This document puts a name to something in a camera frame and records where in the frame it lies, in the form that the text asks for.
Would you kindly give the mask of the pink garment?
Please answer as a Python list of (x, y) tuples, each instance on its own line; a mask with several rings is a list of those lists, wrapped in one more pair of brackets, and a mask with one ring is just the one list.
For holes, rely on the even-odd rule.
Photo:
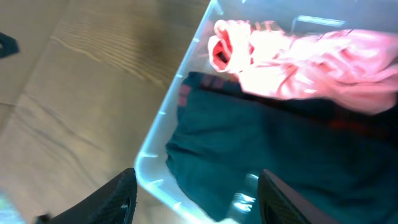
[(379, 114), (397, 103), (397, 36), (346, 29), (299, 37), (275, 22), (219, 20), (209, 61), (242, 90), (278, 100), (322, 98)]

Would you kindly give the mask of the red navy plaid shirt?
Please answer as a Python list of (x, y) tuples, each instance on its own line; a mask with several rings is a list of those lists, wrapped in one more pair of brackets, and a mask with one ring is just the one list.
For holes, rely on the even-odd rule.
[(238, 82), (201, 72), (189, 72), (179, 89), (178, 105), (185, 106), (188, 93), (194, 89), (207, 90), (234, 96), (280, 109), (304, 118), (325, 124), (333, 129), (342, 129), (395, 141), (397, 139), (397, 106), (375, 116), (359, 114), (322, 99), (275, 100), (243, 93)]

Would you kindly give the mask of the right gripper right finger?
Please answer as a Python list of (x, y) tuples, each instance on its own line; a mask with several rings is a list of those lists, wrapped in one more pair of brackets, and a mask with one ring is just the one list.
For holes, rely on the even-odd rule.
[(338, 224), (267, 169), (257, 191), (263, 224)]

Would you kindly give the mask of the dark navy garment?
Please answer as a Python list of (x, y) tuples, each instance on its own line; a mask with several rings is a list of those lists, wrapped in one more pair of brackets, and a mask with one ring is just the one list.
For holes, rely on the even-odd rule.
[(210, 218), (226, 218), (248, 174), (267, 169), (340, 223), (397, 222), (397, 149), (255, 101), (193, 89), (166, 164)]

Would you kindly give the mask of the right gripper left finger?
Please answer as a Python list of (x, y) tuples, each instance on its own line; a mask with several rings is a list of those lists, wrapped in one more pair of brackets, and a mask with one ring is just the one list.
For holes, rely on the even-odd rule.
[(127, 168), (75, 206), (55, 217), (38, 216), (35, 224), (131, 224), (136, 200), (136, 172)]

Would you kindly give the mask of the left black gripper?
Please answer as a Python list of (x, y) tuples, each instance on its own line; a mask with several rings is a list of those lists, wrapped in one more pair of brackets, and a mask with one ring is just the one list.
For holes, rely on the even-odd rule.
[(20, 51), (17, 40), (6, 34), (0, 33), (0, 43), (0, 58), (6, 58), (11, 55), (18, 54)]

